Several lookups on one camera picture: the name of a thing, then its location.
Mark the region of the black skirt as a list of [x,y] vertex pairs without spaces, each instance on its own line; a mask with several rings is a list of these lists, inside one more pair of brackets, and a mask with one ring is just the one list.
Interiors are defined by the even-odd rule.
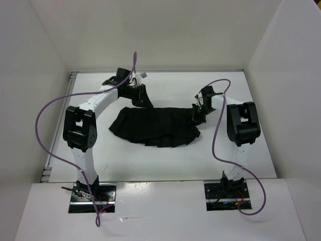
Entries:
[[155,108],[146,94],[146,105],[124,107],[109,130],[135,144],[158,148],[189,145],[200,136],[192,121],[192,108]]

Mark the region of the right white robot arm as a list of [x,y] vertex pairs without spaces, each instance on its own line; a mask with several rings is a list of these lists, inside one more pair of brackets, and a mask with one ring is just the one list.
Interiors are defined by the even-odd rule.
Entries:
[[[247,152],[261,134],[256,105],[253,102],[240,102],[226,97],[225,92],[215,92],[212,86],[203,87],[195,96],[197,103],[192,105],[192,120],[196,124],[206,122],[206,116],[217,110],[220,112],[212,141],[212,154],[220,162],[232,165],[223,171],[225,182],[220,184],[220,192],[232,197],[237,192],[237,184],[244,181]],[[224,160],[215,153],[215,143],[223,117],[226,118],[226,133],[233,143],[232,160]]]

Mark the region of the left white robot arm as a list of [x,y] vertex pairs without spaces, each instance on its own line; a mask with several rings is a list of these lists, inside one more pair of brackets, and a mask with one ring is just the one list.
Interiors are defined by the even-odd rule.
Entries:
[[145,72],[135,73],[118,68],[116,75],[105,80],[98,93],[79,106],[65,112],[63,139],[67,142],[77,166],[76,193],[92,201],[99,197],[99,177],[94,167],[93,146],[98,137],[97,118],[120,97],[130,99],[136,107],[153,107],[142,80]]

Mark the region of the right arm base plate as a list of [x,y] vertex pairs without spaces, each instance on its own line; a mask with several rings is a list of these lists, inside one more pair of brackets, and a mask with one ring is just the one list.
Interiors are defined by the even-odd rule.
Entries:
[[247,184],[242,188],[231,190],[227,194],[222,192],[219,182],[205,182],[205,201],[207,211],[237,210],[241,204],[241,210],[252,209]]

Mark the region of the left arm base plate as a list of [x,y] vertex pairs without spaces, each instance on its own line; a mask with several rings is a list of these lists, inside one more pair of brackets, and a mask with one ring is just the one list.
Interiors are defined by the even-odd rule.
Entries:
[[[91,197],[88,193],[76,190],[74,187],[65,188],[71,191],[68,213],[95,213]],[[95,204],[98,211],[102,213],[114,213],[116,200],[116,183],[100,183],[97,193],[95,193]]]

